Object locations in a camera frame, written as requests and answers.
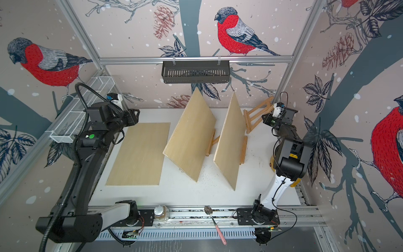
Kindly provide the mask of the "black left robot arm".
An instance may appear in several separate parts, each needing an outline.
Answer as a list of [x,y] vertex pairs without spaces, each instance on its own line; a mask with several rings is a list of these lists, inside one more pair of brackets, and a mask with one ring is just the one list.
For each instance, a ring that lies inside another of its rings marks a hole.
[[93,186],[103,161],[115,144],[115,135],[139,121],[140,111],[123,111],[104,101],[86,108],[85,122],[72,145],[74,164],[62,195],[47,217],[40,217],[36,229],[43,234],[40,250],[48,240],[55,243],[89,243],[120,221],[136,224],[140,219],[136,202],[119,201],[99,213],[89,214]]

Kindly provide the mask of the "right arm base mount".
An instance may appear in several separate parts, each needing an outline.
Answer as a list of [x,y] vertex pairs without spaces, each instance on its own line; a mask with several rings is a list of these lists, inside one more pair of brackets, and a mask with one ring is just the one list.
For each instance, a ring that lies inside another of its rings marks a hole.
[[236,209],[237,222],[240,226],[245,225],[280,225],[277,211],[263,207],[254,211],[252,208]]

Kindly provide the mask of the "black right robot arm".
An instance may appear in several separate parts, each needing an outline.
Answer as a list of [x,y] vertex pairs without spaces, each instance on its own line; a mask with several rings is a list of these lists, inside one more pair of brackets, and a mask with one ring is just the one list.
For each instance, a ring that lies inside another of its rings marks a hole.
[[273,112],[262,116],[263,123],[276,130],[277,147],[273,148],[273,176],[266,191],[254,201],[251,215],[258,224],[273,222],[282,194],[298,179],[306,174],[306,159],[303,158],[304,142],[292,125],[293,109],[275,108]]

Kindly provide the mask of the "plywood board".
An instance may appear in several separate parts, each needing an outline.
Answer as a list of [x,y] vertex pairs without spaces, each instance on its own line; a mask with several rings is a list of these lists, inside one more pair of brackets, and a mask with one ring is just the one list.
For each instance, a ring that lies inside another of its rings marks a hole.
[[159,185],[169,130],[169,122],[138,123],[129,127],[106,185]]
[[246,123],[236,94],[233,93],[213,159],[233,190],[237,185],[245,132]]
[[195,182],[198,181],[215,124],[216,118],[200,91],[194,91],[163,151]]

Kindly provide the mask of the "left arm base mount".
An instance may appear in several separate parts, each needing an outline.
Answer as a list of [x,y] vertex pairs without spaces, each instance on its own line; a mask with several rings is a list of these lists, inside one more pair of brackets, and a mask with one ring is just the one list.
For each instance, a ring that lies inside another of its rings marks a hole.
[[127,227],[151,227],[154,223],[154,210],[131,211],[129,217],[123,223]]

